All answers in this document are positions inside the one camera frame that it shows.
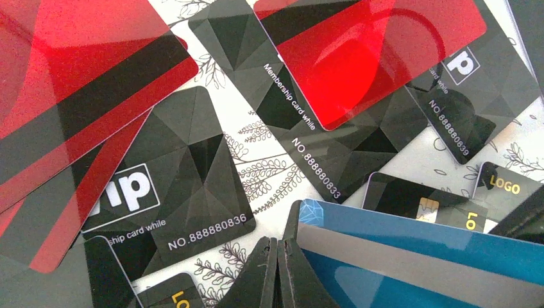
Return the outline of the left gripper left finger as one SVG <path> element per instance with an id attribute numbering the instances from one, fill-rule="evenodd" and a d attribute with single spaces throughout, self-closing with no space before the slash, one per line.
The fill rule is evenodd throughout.
<path id="1" fill-rule="evenodd" d="M 274 307 L 277 239 L 262 237 L 217 307 Z"/>

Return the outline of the blue card with grey stripe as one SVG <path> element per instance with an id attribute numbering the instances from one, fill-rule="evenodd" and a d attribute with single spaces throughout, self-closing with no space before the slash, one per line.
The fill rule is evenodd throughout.
<path id="1" fill-rule="evenodd" d="M 341 307 L 542 307 L 543 246 L 318 200 L 298 245 Z"/>

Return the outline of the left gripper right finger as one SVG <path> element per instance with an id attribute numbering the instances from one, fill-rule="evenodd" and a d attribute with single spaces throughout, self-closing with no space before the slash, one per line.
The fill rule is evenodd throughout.
<path id="1" fill-rule="evenodd" d="M 337 307 L 296 242 L 301 203 L 291 205 L 283 239 L 278 242 L 278 306 Z"/>

